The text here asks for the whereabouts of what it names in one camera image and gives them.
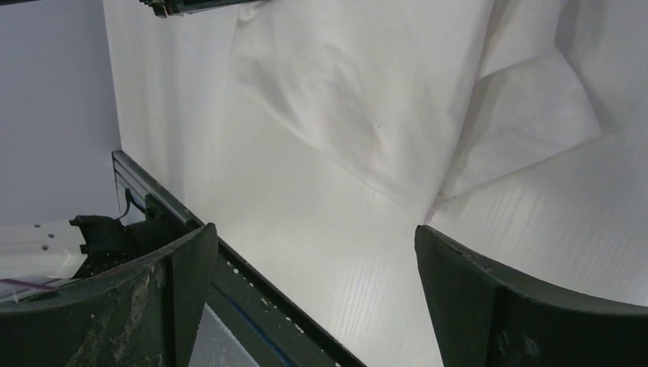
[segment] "white floor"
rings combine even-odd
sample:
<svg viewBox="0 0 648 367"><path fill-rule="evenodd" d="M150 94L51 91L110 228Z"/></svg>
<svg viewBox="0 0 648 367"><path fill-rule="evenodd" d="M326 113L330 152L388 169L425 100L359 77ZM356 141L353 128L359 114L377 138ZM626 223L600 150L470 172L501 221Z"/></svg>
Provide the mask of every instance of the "white floor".
<svg viewBox="0 0 648 367"><path fill-rule="evenodd" d="M568 5L559 44L608 136L459 197L432 225L543 280L648 305L648 3L585 3ZM236 8L161 20L104 6L124 149L367 365L441 365L417 223L227 93Z"/></svg>

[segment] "fabric fold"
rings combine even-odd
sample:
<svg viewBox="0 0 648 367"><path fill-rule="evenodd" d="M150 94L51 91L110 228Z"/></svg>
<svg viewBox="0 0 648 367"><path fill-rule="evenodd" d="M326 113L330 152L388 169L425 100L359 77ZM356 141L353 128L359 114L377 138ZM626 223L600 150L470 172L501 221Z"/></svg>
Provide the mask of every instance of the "fabric fold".
<svg viewBox="0 0 648 367"><path fill-rule="evenodd" d="M441 189L451 197L598 133L585 92L553 46L561 7L561 0L243 5L230 80L426 222ZM474 88L486 95L471 97ZM488 160L475 158L485 151Z"/></svg>

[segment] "white backdrop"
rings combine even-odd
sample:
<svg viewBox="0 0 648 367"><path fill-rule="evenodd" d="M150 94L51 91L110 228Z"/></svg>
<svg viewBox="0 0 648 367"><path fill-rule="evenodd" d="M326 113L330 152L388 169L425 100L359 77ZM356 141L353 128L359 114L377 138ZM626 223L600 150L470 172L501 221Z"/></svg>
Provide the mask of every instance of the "white backdrop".
<svg viewBox="0 0 648 367"><path fill-rule="evenodd" d="M117 216L101 2L0 6L0 224Z"/></svg>
<svg viewBox="0 0 648 367"><path fill-rule="evenodd" d="M416 221L227 90L236 7L104 2L124 149L368 365L440 365ZM571 1L559 47L606 137L463 195L432 225L546 281L648 305L642 0Z"/></svg>

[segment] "gray wall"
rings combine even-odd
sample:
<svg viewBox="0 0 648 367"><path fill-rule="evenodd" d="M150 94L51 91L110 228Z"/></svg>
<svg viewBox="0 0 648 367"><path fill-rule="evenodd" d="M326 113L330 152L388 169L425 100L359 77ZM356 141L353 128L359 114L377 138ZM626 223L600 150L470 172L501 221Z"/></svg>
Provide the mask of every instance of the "gray wall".
<svg viewBox="0 0 648 367"><path fill-rule="evenodd" d="M118 212L100 0L0 7L0 223Z"/></svg>

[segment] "scuff mark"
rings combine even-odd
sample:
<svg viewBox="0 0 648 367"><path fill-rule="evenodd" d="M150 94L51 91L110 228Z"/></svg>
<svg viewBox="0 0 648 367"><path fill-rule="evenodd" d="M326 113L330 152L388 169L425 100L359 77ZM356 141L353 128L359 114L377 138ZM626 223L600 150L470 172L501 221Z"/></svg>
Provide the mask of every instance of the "scuff mark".
<svg viewBox="0 0 648 367"><path fill-rule="evenodd" d="M94 317L90 321L90 330L86 333L81 346L67 361L66 367L97 365L97 356L105 339L110 318L108 316Z"/></svg>
<svg viewBox="0 0 648 367"><path fill-rule="evenodd" d="M147 293L149 282L151 282L151 275L147 272L146 278L143 279L143 281L138 282L131 292L131 312L128 315L126 324L124 325L124 331L112 340L112 355L116 362L119 362L124 357L126 347L128 346L128 340L141 322L148 299Z"/></svg>
<svg viewBox="0 0 648 367"><path fill-rule="evenodd" d="M161 290L166 284L165 269L160 267L160 269L155 273L155 283L157 284L157 290Z"/></svg>
<svg viewBox="0 0 648 367"><path fill-rule="evenodd" d="M526 335L524 336L524 352L534 358L540 356L540 347L538 346L538 343Z"/></svg>

